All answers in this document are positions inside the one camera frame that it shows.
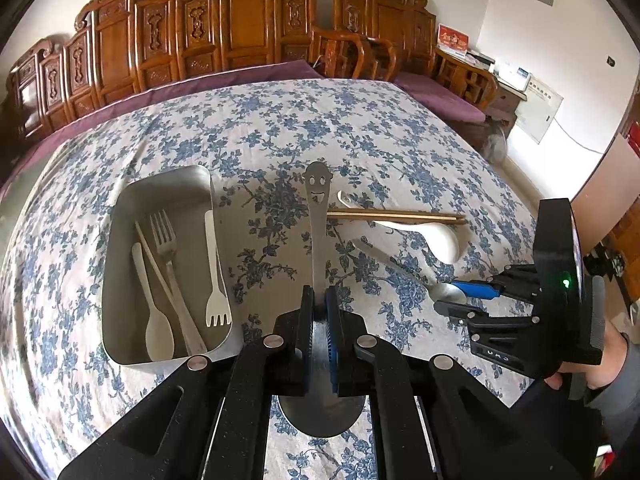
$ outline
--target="purple cushion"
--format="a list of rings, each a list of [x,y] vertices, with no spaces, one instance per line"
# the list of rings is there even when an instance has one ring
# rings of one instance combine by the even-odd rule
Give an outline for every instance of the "purple cushion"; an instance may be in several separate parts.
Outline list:
[[[482,110],[425,75],[400,72],[394,83],[443,121],[484,123]]]

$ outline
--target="metal tray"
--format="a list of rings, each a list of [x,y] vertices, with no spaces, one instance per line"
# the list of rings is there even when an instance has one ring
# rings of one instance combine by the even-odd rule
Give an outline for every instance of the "metal tray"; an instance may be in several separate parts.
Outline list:
[[[146,353],[145,330],[149,309],[133,265],[131,247],[139,241],[134,227],[137,220],[164,273],[148,222],[148,215],[161,208],[167,212],[175,230],[178,242],[174,257],[176,277],[191,317],[209,349],[206,355],[217,361],[237,355],[242,348],[239,322],[234,319],[231,325],[207,327],[205,320],[212,285],[204,213],[212,209],[213,196],[209,170],[204,166],[186,166],[134,182],[118,197],[112,214],[102,286],[102,342],[107,355],[117,364],[167,374],[188,357],[177,314],[145,255],[154,301],[168,317],[175,341],[174,359],[170,361],[152,362]],[[222,229],[216,222],[218,238]],[[222,248],[218,247],[220,260],[228,261],[224,254],[220,254]],[[232,298],[227,292],[232,290],[228,276],[223,275],[222,282],[225,289],[222,292],[227,298]],[[230,304],[235,318],[234,302]]]

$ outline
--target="white ceramic spoon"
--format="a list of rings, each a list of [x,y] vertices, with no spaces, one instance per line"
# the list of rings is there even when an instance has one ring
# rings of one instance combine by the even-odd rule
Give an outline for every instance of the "white ceramic spoon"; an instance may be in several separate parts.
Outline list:
[[[142,285],[142,292],[149,306],[149,321],[146,324],[145,332],[146,353],[149,354],[152,361],[169,361],[174,358],[174,333],[171,330],[169,320],[158,310],[154,303],[140,243],[133,244],[131,256],[133,256],[133,263],[136,266],[140,285]]]
[[[346,193],[338,191],[338,200],[351,209],[362,209]],[[397,231],[412,231],[418,233],[427,242],[431,253],[444,264],[454,264],[460,257],[460,245],[455,232],[449,226],[429,222],[426,224],[399,224],[396,222],[379,222],[376,224],[395,229]]]

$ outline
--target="sleeve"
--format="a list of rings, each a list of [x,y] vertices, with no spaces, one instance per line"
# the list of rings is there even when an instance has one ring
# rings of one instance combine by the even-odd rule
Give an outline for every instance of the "sleeve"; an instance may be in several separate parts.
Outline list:
[[[588,408],[602,414],[614,450],[620,450],[640,419],[640,346],[626,334],[625,364],[609,386],[585,399]]]

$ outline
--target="fork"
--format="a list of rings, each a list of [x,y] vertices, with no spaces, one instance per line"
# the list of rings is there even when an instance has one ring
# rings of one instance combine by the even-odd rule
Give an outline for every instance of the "fork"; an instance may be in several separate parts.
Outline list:
[[[169,217],[164,209],[153,213],[150,216],[151,230],[154,234],[156,242],[156,250],[158,255],[164,260],[166,265],[166,275],[169,278],[169,288],[174,297],[174,308],[180,321],[182,337],[187,347],[189,355],[204,354],[207,352],[207,346],[202,340],[198,327],[193,322],[193,318],[184,303],[184,298],[180,292],[178,281],[175,279],[174,262],[175,251],[178,248],[178,241],[175,237],[174,228],[169,222]]]
[[[216,247],[213,210],[204,213],[204,229],[207,237],[207,256],[209,257],[211,285],[213,286],[209,301],[207,301],[207,326],[211,326],[211,320],[213,320],[213,326],[222,326],[223,324],[231,323],[231,308],[229,307],[229,300],[222,293],[225,288],[220,285],[220,262],[217,256],[218,249]]]

